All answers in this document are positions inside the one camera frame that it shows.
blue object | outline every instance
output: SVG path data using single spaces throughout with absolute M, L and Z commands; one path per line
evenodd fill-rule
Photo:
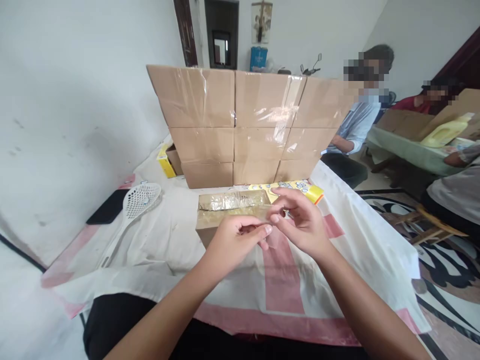
M 267 65 L 267 51 L 266 47 L 252 46 L 250 52 L 250 71 L 254 67 L 264 68 Z

white slotted spatula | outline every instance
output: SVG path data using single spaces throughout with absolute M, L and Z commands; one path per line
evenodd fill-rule
M 106 268 L 112 262 L 125 229 L 145 211 L 155 206 L 162 188 L 157 183 L 145 183 L 132 187 L 123 199 L 123 220 L 116 236 L 110 241 L 100 258 L 97 268 Z

mirror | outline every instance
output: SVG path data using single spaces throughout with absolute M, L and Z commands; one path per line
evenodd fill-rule
M 230 33 L 224 31 L 212 31 L 213 35 L 213 60 L 217 65 L 230 65 Z

wooden stool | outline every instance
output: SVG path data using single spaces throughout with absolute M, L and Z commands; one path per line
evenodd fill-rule
M 447 225 L 446 223 L 441 222 L 437 217 L 429 213 L 422 204 L 417 205 L 416 211 L 409 212 L 408 214 L 397 217 L 394 220 L 388 221 L 388 223 L 392 226 L 401 223 L 415 224 L 423 219 L 426 219 L 430 223 L 432 223 L 433 227 L 431 229 L 428 229 L 427 231 L 420 232 L 416 237 L 414 237 L 413 242 L 411 243 L 412 245 L 421 244 L 434 237 L 438 237 L 438 240 L 435 240 L 431 244 L 439 243 L 452 235 L 457 235 L 459 237 L 468 236 L 466 233 L 458 231 L 457 229 Z

black phone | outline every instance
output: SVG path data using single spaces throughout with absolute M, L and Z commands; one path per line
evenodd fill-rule
M 88 225 L 111 224 L 122 211 L 124 197 L 130 189 L 118 189 L 86 221 Z

